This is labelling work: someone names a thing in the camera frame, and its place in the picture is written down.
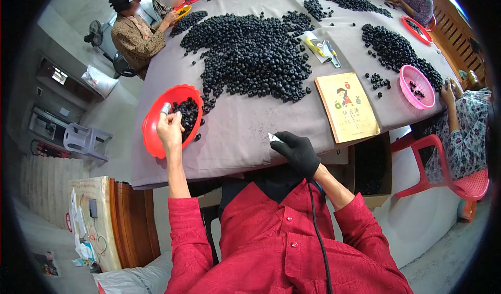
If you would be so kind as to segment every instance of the table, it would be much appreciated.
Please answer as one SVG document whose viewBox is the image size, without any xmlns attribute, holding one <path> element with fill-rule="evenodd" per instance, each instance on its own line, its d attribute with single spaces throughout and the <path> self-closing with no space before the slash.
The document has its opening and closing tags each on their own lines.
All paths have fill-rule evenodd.
<svg viewBox="0 0 501 294">
<path fill-rule="evenodd" d="M 310 138 L 315 151 L 325 153 L 334 149 L 346 148 L 358 141 L 335 144 L 329 122 L 325 114 L 320 96 L 316 90 L 314 78 L 330 74 L 354 71 L 362 86 L 366 89 L 381 132 L 400 128 L 429 118 L 441 110 L 438 96 L 437 103 L 430 110 L 418 110 L 405 99 L 398 85 L 398 74 L 379 65 L 379 61 L 367 54 L 361 40 L 361 27 L 366 23 L 374 26 L 382 25 L 402 34 L 408 39 L 419 57 L 427 59 L 443 78 L 452 76 L 454 72 L 445 57 L 435 45 L 427 46 L 418 41 L 400 22 L 404 15 L 401 9 L 391 9 L 393 19 L 371 12 L 359 12 L 340 8 L 334 2 L 319 0 L 324 9 L 334 10 L 331 18 L 317 22 L 314 34 L 320 39 L 333 41 L 342 69 L 332 65 L 322 65 L 310 55 L 308 62 L 312 65 L 310 78 L 304 81 L 303 87 L 312 89 L 312 93 L 296 104 L 283 104 L 271 97 L 248 98 L 247 96 L 229 96 L 223 94 L 217 99 L 216 107 L 204 116 L 205 125 L 198 133 L 202 138 L 190 143 L 183 150 L 183 166 L 187 179 L 213 178 L 232 173 L 260 169 L 269 165 L 283 163 L 285 159 L 274 152 L 269 144 L 267 133 L 290 131 Z M 383 8 L 383 0 L 370 0 Z M 200 0 L 192 5 L 191 11 L 207 10 L 208 17 L 225 13 L 236 15 L 259 15 L 281 18 L 288 10 L 298 10 L 305 14 L 303 0 Z M 166 160 L 153 158 L 143 144 L 141 125 L 152 103 L 168 88 L 176 84 L 191 84 L 202 90 L 200 74 L 204 64 L 196 55 L 184 56 L 185 50 L 179 46 L 182 37 L 187 33 L 170 38 L 166 32 L 166 47 L 151 61 L 139 105 L 137 107 L 131 163 L 131 180 L 134 189 L 147 189 L 167 184 Z M 391 90 L 381 89 L 383 97 L 377 98 L 377 92 L 364 74 L 379 73 L 382 78 L 390 79 Z"/>
</svg>

